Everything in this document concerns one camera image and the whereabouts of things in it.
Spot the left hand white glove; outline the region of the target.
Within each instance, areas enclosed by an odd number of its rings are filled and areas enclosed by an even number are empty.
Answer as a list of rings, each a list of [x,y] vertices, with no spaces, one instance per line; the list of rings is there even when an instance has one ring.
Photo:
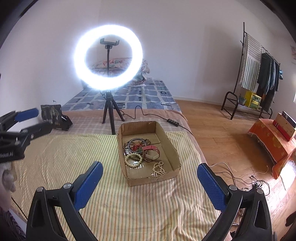
[[[1,163],[1,184],[4,189],[10,192],[16,191],[17,175],[13,162]]]

